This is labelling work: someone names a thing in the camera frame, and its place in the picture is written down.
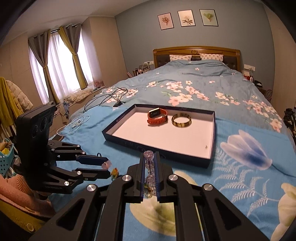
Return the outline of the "orange smart watch band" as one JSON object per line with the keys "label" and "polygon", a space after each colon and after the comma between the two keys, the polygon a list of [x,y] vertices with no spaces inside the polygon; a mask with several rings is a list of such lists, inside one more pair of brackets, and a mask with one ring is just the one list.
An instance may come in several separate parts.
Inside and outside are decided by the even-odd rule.
{"label": "orange smart watch band", "polygon": [[147,113],[147,123],[149,125],[162,125],[168,121],[168,113],[165,109],[155,108]]}

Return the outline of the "tortoiseshell bangle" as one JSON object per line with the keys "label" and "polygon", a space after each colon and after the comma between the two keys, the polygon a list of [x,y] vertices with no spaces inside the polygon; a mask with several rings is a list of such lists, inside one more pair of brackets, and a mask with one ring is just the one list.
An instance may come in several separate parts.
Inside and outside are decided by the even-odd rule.
{"label": "tortoiseshell bangle", "polygon": [[186,128],[192,124],[192,118],[187,113],[177,113],[171,117],[171,123],[178,128]]}

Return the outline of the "white earphones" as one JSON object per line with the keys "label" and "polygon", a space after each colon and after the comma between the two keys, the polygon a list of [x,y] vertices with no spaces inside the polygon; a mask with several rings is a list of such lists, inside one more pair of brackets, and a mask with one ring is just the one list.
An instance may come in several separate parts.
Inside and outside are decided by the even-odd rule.
{"label": "white earphones", "polygon": [[77,131],[81,127],[81,125],[86,123],[89,119],[90,119],[90,115],[88,115],[88,114],[80,115],[80,116],[74,118],[69,124],[59,128],[56,131],[56,135],[66,136],[68,134],[71,134],[71,133]]}

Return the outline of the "light blue floral blanket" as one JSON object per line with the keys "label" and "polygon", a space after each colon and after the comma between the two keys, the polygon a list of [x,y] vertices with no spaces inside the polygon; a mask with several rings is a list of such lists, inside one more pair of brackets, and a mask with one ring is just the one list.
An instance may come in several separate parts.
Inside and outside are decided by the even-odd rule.
{"label": "light blue floral blanket", "polygon": [[[140,152],[106,142],[102,130],[127,108],[103,107],[106,118],[84,123],[64,141],[107,156],[125,174]],[[295,151],[287,136],[216,117],[214,160],[207,169],[163,160],[189,183],[211,183],[268,239],[280,240],[295,219]],[[123,240],[176,240],[174,206],[155,196],[128,204]]]}

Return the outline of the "grey yellow left curtain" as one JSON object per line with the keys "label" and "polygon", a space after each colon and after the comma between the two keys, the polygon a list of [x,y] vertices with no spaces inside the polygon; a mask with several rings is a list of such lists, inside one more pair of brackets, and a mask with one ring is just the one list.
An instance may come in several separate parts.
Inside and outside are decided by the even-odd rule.
{"label": "grey yellow left curtain", "polygon": [[55,102],[55,104],[58,104],[60,100],[55,92],[48,68],[50,34],[51,30],[47,30],[42,34],[37,34],[34,37],[29,37],[28,44],[36,60],[43,68],[45,83],[49,94],[49,101],[53,101]]}

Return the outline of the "grey yellow curtain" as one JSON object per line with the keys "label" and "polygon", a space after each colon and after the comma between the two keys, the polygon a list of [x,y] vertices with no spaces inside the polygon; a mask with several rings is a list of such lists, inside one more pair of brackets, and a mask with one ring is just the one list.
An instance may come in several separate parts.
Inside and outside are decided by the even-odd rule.
{"label": "grey yellow curtain", "polygon": [[49,94],[49,101],[53,101],[55,102],[55,104],[58,104],[60,100],[55,92],[48,68],[50,34],[51,30],[47,30],[42,34],[37,34],[34,37],[29,37],[28,44],[36,60],[43,68],[45,83]]}
{"label": "grey yellow curtain", "polygon": [[87,80],[84,76],[81,63],[78,56],[79,39],[81,33],[81,24],[61,26],[58,29],[58,34],[61,37],[63,43],[72,54],[72,60],[74,65],[75,74],[80,86],[80,89],[88,87]]}

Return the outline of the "blue floral duvet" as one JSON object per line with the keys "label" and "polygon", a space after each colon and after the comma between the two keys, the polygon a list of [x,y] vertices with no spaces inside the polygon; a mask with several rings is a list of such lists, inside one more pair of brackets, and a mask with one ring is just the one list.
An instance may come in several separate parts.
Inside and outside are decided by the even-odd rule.
{"label": "blue floral duvet", "polygon": [[282,118],[264,95],[244,76],[218,60],[172,61],[142,75],[122,80],[95,96],[86,108],[73,114],[90,115],[87,125],[106,118],[103,107],[113,108],[120,96],[120,108],[134,104],[155,104],[212,110],[219,118],[292,136]]}

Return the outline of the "grey yellow right curtain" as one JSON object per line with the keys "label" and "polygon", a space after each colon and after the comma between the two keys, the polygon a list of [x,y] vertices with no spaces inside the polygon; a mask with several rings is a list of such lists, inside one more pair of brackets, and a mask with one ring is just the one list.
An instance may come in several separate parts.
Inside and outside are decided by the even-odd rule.
{"label": "grey yellow right curtain", "polygon": [[75,74],[80,86],[80,89],[88,87],[87,80],[84,76],[81,63],[78,56],[79,39],[81,33],[81,24],[61,26],[58,29],[58,34],[61,37],[63,43],[72,54],[72,60],[74,65]]}

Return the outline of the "floral pillow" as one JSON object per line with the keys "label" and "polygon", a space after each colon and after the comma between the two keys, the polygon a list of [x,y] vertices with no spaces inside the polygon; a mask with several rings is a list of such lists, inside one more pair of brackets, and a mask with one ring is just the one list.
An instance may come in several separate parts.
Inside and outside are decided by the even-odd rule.
{"label": "floral pillow", "polygon": [[170,61],[186,60],[191,61],[192,55],[170,55]]}
{"label": "floral pillow", "polygon": [[205,54],[200,53],[201,60],[218,60],[223,62],[224,55],[223,54]]}

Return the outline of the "right floral pillow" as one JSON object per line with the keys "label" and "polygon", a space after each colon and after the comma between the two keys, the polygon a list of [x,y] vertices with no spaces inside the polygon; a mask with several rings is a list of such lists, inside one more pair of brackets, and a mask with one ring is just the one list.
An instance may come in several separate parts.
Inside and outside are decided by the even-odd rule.
{"label": "right floral pillow", "polygon": [[200,53],[201,60],[218,60],[223,62],[224,55],[223,54],[205,54]]}

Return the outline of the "pink flower framed picture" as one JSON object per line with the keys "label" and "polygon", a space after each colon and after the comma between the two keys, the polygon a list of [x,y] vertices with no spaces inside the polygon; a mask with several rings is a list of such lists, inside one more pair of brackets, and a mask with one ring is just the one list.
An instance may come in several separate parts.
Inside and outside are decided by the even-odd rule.
{"label": "pink flower framed picture", "polygon": [[161,30],[173,29],[174,24],[171,18],[171,13],[158,15],[159,26]]}

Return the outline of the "wooden headboard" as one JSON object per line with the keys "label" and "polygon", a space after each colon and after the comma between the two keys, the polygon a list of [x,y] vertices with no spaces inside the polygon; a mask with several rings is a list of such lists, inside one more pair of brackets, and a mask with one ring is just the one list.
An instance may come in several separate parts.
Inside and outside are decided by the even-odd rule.
{"label": "wooden headboard", "polygon": [[193,61],[201,60],[200,54],[222,54],[223,63],[229,68],[241,71],[241,52],[237,49],[212,46],[177,46],[153,49],[154,67],[158,68],[170,61],[170,55],[191,55]]}

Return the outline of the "white flower framed picture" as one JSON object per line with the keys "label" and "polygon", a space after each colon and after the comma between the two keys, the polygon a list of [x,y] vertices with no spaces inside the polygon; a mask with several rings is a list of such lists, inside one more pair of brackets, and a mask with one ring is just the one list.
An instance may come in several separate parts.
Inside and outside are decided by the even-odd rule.
{"label": "white flower framed picture", "polygon": [[191,9],[178,11],[181,27],[192,27],[195,26],[195,20]]}

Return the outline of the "green leaf framed picture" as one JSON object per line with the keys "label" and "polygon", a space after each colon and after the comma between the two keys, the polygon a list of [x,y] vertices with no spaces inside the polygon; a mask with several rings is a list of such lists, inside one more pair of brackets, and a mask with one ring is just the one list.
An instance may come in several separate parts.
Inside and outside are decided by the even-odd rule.
{"label": "green leaf framed picture", "polygon": [[203,26],[218,27],[218,21],[214,9],[200,9]]}

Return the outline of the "white wall socket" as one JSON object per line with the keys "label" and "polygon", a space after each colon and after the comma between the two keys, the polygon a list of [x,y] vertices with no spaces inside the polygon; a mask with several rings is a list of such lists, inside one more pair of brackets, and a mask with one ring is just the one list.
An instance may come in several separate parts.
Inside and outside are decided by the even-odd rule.
{"label": "white wall socket", "polygon": [[244,64],[244,69],[250,70],[250,71],[255,71],[256,68],[255,68],[255,66]]}

